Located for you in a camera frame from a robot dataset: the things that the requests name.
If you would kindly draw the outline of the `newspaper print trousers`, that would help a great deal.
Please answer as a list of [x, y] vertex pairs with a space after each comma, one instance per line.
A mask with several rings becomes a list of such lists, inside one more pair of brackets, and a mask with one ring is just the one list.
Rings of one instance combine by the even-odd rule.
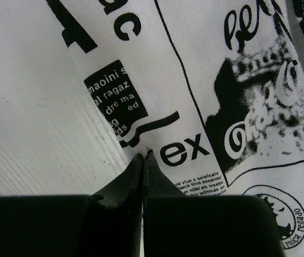
[[127, 157], [191, 196], [247, 194], [304, 256], [304, 72], [285, 1], [48, 1]]

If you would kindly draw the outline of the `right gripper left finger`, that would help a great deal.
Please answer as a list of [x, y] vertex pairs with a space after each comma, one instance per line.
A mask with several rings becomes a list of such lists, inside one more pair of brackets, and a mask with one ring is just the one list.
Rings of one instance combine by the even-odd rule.
[[92, 195], [0, 196], [0, 256], [139, 256], [142, 168]]

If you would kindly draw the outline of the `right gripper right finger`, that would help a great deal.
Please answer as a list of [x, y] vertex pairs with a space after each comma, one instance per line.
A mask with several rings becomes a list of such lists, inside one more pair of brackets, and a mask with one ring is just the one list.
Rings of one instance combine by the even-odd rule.
[[276, 222], [255, 196], [187, 196], [153, 152], [143, 165], [145, 256], [282, 256]]

